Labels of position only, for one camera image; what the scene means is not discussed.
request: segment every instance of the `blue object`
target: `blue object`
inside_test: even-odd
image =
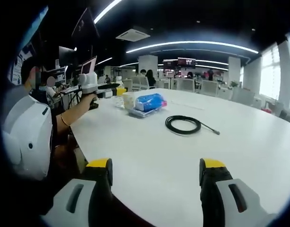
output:
[[[140,96],[135,100],[135,108],[143,112],[149,112],[165,106],[165,100],[160,94]]]

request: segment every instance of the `ceiling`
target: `ceiling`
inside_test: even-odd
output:
[[[112,57],[98,67],[137,62],[137,57],[145,54],[158,56],[159,63],[177,57],[227,63],[229,56],[239,55],[245,65],[260,54],[212,44],[174,44],[126,51],[158,43],[202,40],[261,52],[274,42],[281,42],[289,31],[285,14],[269,0],[122,0],[96,24],[96,35],[74,44],[71,33],[84,9],[89,7],[94,19],[111,2],[58,1],[49,5],[40,27],[49,59],[57,58],[59,45],[72,49],[77,46],[79,53],[88,58],[92,45],[97,61]],[[115,39],[133,26],[141,27],[150,37],[137,42]]]

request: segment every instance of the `white table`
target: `white table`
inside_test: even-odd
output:
[[[136,94],[156,92],[168,107],[148,118],[130,117],[112,99],[101,99],[71,126],[88,161],[112,158],[112,192],[123,204],[157,227],[202,226],[199,160],[209,157],[256,191],[267,212],[280,212],[290,198],[290,123],[217,97],[168,89]],[[173,134],[165,119],[176,114],[220,135],[205,127],[190,136]]]

